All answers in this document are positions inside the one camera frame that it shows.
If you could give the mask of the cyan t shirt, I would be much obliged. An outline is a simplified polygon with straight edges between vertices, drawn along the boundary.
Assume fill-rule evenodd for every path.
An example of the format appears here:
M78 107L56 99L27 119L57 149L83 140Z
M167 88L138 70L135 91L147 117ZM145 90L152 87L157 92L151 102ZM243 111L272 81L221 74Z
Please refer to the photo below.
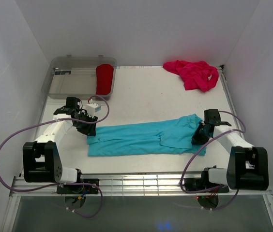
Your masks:
M192 114L166 121L98 127L96 136L87 138L88 156L195 153L201 146L193 145L192 137L201 121Z

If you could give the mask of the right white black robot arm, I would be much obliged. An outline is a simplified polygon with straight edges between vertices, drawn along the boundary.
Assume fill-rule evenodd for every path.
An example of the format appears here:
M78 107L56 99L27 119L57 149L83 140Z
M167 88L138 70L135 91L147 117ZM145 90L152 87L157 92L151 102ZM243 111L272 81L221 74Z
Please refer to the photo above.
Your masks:
M200 122L192 137L193 145L205 145L217 140L229 153L227 168L205 168L200 180L201 188L213 191L218 185L230 189L260 190L269 186L268 153L263 147L256 147L243 139L238 130L221 120L220 111L204 111L204 120Z

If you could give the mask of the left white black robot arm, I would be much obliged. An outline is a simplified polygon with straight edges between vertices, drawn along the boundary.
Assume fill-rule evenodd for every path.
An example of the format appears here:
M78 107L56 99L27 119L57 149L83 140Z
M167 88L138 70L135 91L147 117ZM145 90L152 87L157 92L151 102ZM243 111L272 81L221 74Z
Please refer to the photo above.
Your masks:
M79 178L80 170L63 167L58 145L72 127L86 136L96 135L95 115L101 106L89 101L82 106L80 99L68 97L66 104L53 114L53 123L34 142L23 146L23 169L26 182L67 183L73 193L84 188L83 179Z

